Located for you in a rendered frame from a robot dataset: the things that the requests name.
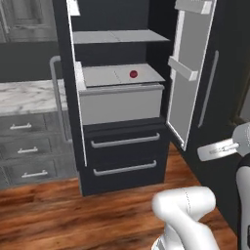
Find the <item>grey wall cabinet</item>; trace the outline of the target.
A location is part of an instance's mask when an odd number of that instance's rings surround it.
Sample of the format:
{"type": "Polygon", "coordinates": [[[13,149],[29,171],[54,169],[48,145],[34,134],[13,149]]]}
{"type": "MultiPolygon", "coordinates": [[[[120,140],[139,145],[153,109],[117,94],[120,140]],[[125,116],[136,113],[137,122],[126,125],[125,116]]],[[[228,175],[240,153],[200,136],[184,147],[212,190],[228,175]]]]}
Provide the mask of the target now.
{"type": "Polygon", "coordinates": [[[0,0],[0,43],[56,40],[52,0],[0,0]]]}

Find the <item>grey fridge shelf over drawer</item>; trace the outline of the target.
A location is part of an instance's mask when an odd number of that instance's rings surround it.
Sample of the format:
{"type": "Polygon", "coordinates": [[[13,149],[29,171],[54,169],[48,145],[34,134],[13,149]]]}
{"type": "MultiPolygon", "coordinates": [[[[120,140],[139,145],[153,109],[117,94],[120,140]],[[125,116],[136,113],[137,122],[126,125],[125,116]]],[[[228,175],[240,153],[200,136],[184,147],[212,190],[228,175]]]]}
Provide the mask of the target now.
{"type": "Polygon", "coordinates": [[[87,87],[163,82],[164,78],[147,63],[89,66],[83,68],[87,87]],[[138,72],[137,78],[130,77],[130,71],[138,72]]]}

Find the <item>grey cabinet drawer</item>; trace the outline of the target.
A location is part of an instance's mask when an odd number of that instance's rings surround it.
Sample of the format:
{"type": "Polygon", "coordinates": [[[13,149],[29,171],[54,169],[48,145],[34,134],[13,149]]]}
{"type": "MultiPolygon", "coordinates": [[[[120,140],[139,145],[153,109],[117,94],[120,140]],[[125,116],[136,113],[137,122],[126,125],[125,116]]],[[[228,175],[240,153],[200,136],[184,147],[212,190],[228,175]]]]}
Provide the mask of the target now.
{"type": "Polygon", "coordinates": [[[12,142],[0,144],[0,155],[4,160],[26,158],[29,156],[38,156],[42,154],[48,154],[52,152],[52,147],[48,138],[42,139],[21,139],[12,142]],[[18,150],[30,149],[34,147],[38,148],[37,152],[18,154],[18,150]]]}
{"type": "Polygon", "coordinates": [[[54,160],[21,162],[18,164],[3,163],[2,167],[9,178],[12,186],[25,185],[37,182],[48,181],[58,176],[58,171],[54,160]],[[48,175],[36,178],[22,178],[24,173],[33,174],[46,170],[48,175]]]}
{"type": "Polygon", "coordinates": [[[43,132],[46,130],[46,123],[42,114],[25,114],[0,117],[0,135],[22,135],[25,133],[43,132]],[[28,122],[32,125],[30,129],[10,130],[10,127],[13,124],[24,125],[28,122]]]}

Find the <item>white crisper drawer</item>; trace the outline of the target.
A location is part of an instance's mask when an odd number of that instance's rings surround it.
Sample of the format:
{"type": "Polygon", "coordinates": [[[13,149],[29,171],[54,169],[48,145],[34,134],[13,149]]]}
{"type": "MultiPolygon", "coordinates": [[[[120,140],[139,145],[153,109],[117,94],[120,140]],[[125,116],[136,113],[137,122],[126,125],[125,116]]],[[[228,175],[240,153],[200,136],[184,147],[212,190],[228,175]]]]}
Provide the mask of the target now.
{"type": "Polygon", "coordinates": [[[85,90],[79,94],[83,124],[158,117],[163,90],[159,83],[85,90]]]}

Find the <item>black tall cabinet door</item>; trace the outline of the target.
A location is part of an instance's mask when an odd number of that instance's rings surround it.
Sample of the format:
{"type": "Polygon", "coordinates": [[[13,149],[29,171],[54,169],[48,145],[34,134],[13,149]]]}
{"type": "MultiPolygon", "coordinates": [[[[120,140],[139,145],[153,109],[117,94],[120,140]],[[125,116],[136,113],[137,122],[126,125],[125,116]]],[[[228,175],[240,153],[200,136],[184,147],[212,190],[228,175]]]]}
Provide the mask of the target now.
{"type": "Polygon", "coordinates": [[[216,195],[217,207],[232,230],[237,230],[238,196],[235,172],[238,154],[202,162],[197,149],[231,137],[244,122],[240,114],[250,83],[250,0],[218,0],[205,64],[183,158],[202,185],[216,195]],[[203,125],[199,118],[215,51],[220,53],[203,125]]]}

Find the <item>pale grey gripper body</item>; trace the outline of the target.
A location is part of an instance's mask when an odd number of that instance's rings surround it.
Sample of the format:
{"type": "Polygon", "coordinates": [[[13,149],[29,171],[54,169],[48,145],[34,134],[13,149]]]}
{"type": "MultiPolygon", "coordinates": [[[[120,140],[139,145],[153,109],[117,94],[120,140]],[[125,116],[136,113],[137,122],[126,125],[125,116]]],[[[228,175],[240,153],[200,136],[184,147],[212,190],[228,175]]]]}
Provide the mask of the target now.
{"type": "Polygon", "coordinates": [[[226,139],[197,149],[198,157],[201,161],[210,161],[234,154],[239,148],[239,143],[232,139],[226,139]]]}

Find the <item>fridge door with white liner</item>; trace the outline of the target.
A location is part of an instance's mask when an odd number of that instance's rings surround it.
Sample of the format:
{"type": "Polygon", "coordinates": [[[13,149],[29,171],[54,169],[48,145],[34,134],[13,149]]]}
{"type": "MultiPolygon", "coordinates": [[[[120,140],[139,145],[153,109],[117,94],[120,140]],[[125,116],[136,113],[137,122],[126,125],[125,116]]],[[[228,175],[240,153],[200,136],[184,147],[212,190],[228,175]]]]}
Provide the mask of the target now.
{"type": "Polygon", "coordinates": [[[182,149],[188,145],[188,136],[205,61],[211,26],[217,0],[176,0],[178,21],[174,44],[174,57],[193,71],[195,81],[188,81],[177,73],[171,83],[167,125],[182,149]]]}

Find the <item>black fridge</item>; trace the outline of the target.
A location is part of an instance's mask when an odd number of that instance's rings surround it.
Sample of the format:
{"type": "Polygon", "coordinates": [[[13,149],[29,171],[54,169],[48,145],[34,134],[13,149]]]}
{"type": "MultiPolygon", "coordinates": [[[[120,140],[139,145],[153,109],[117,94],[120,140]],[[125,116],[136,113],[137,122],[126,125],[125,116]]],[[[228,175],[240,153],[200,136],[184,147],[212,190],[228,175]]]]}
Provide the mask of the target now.
{"type": "Polygon", "coordinates": [[[170,68],[167,64],[173,52],[177,12],[175,0],[77,0],[80,16],[72,17],[66,0],[53,0],[58,43],[68,114],[63,117],[65,128],[71,132],[77,175],[83,168],[122,163],[93,162],[87,159],[86,134],[101,130],[119,129],[150,124],[166,126],[170,93],[170,68]],[[74,31],[152,30],[165,38],[164,42],[129,42],[103,44],[74,44],[74,31]],[[160,115],[155,118],[84,125],[80,110],[81,93],[77,89],[75,63],[82,67],[147,63],[163,78],[163,82],[87,87],[128,86],[159,83],[164,87],[160,115]]]}

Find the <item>black freezer drawer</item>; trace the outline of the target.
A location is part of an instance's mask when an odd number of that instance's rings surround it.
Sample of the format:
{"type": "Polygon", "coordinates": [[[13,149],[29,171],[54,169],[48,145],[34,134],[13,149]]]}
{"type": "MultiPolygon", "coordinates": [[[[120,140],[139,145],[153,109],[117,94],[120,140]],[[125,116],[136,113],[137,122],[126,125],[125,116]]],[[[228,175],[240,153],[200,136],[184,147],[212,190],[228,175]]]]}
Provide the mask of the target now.
{"type": "Polygon", "coordinates": [[[133,158],[144,158],[166,153],[168,147],[167,128],[163,124],[150,124],[119,129],[101,130],[86,134],[87,159],[93,162],[117,161],[133,158]],[[160,134],[158,141],[130,144],[124,146],[110,146],[93,148],[95,143],[112,142],[126,139],[135,139],[160,134]]]}
{"type": "Polygon", "coordinates": [[[122,163],[110,164],[102,167],[83,168],[79,173],[81,192],[84,196],[137,188],[164,182],[167,155],[165,153],[141,159],[125,160],[122,163]],[[154,168],[96,177],[93,170],[111,170],[136,165],[143,165],[157,161],[154,168]]]}

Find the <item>white door bin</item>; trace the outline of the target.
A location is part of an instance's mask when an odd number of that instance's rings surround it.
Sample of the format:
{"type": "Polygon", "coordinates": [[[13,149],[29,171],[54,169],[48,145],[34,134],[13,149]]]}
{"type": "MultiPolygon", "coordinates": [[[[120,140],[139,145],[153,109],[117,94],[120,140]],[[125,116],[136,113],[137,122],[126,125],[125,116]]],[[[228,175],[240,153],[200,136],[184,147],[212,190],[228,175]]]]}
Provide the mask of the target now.
{"type": "Polygon", "coordinates": [[[181,74],[188,81],[195,81],[198,76],[197,71],[193,71],[181,62],[178,62],[174,57],[170,57],[168,65],[171,67],[171,79],[174,80],[176,74],[181,74]]]}
{"type": "Polygon", "coordinates": [[[83,92],[86,90],[84,75],[83,75],[83,67],[81,62],[75,63],[75,77],[76,77],[76,85],[77,89],[80,92],[83,92]]]}
{"type": "Polygon", "coordinates": [[[69,9],[69,14],[72,17],[79,17],[80,16],[80,11],[79,11],[79,6],[78,6],[78,1],[77,0],[66,0],[67,6],[69,9]]]}

